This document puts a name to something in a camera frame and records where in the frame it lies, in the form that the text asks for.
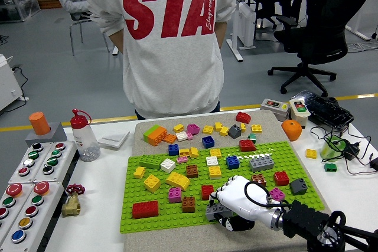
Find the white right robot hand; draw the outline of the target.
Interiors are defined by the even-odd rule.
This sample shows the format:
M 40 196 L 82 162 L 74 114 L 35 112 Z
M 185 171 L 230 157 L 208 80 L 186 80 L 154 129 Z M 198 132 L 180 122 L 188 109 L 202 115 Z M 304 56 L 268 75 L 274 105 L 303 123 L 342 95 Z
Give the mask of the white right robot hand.
M 216 202 L 234 213 L 232 217 L 225 217 L 221 213 L 214 215 L 230 231 L 250 230 L 256 221 L 271 230 L 279 230 L 278 220 L 282 212 L 279 202 L 271 198 L 266 188 L 243 176 L 231 177 L 217 191 L 212 192 L 209 206 L 213 207 Z

